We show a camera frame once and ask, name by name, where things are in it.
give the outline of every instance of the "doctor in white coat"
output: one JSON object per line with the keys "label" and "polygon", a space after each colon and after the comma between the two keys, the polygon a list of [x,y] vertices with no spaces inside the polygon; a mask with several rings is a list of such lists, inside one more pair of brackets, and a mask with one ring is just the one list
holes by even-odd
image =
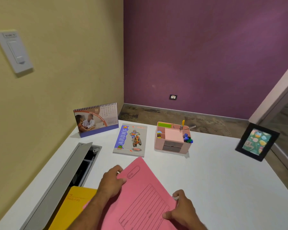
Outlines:
{"label": "doctor in white coat", "polygon": [[83,125],[86,129],[89,129],[90,127],[93,127],[93,126],[94,126],[94,123],[95,123],[95,121],[93,120],[93,115],[92,115],[92,114],[89,114],[89,115],[88,115],[88,119],[87,119],[87,120],[84,120],[82,125]]}

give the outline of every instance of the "orange motorcycle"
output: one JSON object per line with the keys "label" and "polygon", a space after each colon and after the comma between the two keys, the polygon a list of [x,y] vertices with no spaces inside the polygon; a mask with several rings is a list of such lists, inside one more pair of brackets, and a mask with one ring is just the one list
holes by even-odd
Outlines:
{"label": "orange motorcycle", "polygon": [[142,141],[141,141],[139,135],[134,136],[134,138],[132,140],[132,144],[133,144],[133,147],[136,147],[137,144],[142,145]]}

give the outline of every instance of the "yellow wall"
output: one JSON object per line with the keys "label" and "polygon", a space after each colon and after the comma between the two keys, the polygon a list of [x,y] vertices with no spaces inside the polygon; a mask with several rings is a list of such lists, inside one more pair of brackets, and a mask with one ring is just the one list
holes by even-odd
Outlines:
{"label": "yellow wall", "polygon": [[9,29],[35,71],[16,77],[0,48],[0,219],[76,126],[73,109],[121,109],[123,0],[0,0]]}

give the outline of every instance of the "yellow highlighter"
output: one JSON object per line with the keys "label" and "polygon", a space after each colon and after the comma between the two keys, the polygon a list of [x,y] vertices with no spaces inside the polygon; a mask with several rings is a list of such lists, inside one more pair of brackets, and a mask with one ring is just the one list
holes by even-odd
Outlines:
{"label": "yellow highlighter", "polygon": [[184,126],[184,120],[182,121],[182,124],[180,125],[179,130],[182,130],[183,126]]}

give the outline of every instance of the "purple calendar base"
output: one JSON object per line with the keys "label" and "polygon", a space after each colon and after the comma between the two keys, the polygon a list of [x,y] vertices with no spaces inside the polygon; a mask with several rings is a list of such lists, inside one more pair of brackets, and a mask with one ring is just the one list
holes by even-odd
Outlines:
{"label": "purple calendar base", "polygon": [[115,129],[115,128],[118,128],[118,127],[119,127],[118,124],[111,125],[111,126],[108,126],[108,127],[101,127],[101,128],[96,129],[96,130],[82,132],[82,133],[80,133],[80,137],[83,138],[83,137],[86,137],[86,136],[89,136],[89,135],[95,135],[97,133],[101,133],[101,132],[104,132],[104,131],[109,131],[109,130],[112,130],[112,129]]}

